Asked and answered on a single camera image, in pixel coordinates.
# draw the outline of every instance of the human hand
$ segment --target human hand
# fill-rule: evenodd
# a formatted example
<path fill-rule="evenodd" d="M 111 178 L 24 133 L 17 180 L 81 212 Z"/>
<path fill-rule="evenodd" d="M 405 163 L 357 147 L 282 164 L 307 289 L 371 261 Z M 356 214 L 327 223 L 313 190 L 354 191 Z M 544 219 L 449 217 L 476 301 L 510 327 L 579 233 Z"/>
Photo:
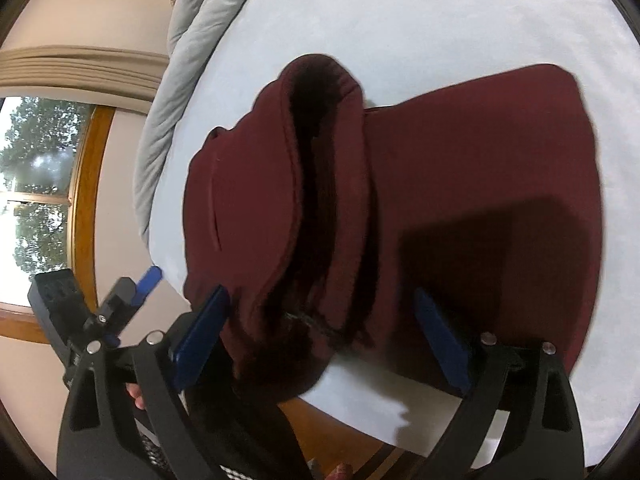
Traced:
<path fill-rule="evenodd" d="M 142 389 L 135 383 L 127 383 L 129 395 L 135 399 L 136 407 L 139 410 L 145 409 L 145 399 L 142 398 Z"/>
<path fill-rule="evenodd" d="M 349 464 L 338 464 L 324 480 L 351 480 L 353 478 L 353 467 Z"/>

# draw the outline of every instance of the gray blanket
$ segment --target gray blanket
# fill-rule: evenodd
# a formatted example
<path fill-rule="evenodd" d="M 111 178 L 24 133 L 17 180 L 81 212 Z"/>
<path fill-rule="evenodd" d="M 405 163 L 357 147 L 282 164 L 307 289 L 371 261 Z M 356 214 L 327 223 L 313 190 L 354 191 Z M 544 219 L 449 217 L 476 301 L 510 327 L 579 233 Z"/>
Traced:
<path fill-rule="evenodd" d="M 134 210 L 148 246 L 151 207 L 182 117 L 210 55 L 245 0 L 176 0 L 167 40 L 169 65 L 146 118 L 133 178 Z"/>

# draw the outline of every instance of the window frame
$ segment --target window frame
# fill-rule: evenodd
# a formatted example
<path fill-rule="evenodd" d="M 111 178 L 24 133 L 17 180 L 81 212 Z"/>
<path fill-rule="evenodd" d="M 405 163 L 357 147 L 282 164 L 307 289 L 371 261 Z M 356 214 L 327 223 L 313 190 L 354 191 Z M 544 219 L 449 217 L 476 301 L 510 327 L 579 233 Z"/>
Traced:
<path fill-rule="evenodd" d="M 30 193 L 6 192 L 23 195 L 39 203 L 69 206 L 67 235 L 68 266 L 73 270 L 89 309 L 97 310 L 95 288 L 95 209 L 102 158 L 115 108 L 95 106 L 88 120 L 84 136 L 78 145 L 68 196 L 46 196 Z M 0 303 L 0 336 L 48 344 L 36 317 L 29 312 L 17 312 L 15 306 Z"/>

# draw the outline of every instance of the checkered fabric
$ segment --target checkered fabric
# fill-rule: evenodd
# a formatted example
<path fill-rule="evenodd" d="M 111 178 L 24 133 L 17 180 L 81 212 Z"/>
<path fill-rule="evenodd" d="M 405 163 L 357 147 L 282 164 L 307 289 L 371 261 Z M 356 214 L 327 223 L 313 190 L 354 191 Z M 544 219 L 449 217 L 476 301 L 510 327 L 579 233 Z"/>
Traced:
<path fill-rule="evenodd" d="M 249 476 L 245 476 L 242 473 L 229 469 L 228 467 L 224 467 L 223 465 L 220 466 L 220 469 L 222 469 L 222 471 L 224 471 L 231 480 L 254 480 Z"/>
<path fill-rule="evenodd" d="M 172 480 L 174 476 L 171 473 L 171 468 L 162 452 L 162 449 L 156 446 L 149 438 L 144 434 L 140 434 L 142 438 L 142 444 L 145 447 L 146 455 L 149 458 L 149 462 L 154 466 L 154 468 L 158 469 L 162 475 L 168 480 Z M 220 469 L 225 472 L 225 474 L 230 478 L 230 480 L 254 480 L 250 476 L 245 476 L 238 471 L 234 471 L 233 469 L 229 469 L 228 467 L 220 466 Z"/>

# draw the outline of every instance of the maroon fabric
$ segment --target maroon fabric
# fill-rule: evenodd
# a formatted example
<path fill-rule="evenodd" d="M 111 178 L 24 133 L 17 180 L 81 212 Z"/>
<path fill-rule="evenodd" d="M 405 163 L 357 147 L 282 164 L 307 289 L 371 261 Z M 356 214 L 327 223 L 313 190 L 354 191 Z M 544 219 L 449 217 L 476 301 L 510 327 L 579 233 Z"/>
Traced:
<path fill-rule="evenodd" d="M 304 56 L 194 157 L 184 293 L 197 305 L 229 288 L 236 377 L 277 400 L 308 389 L 343 344 L 446 388 L 412 315 L 416 286 L 474 333 L 552 341 L 571 369 L 601 218 L 593 132 L 562 69 L 363 110 L 339 64 Z"/>

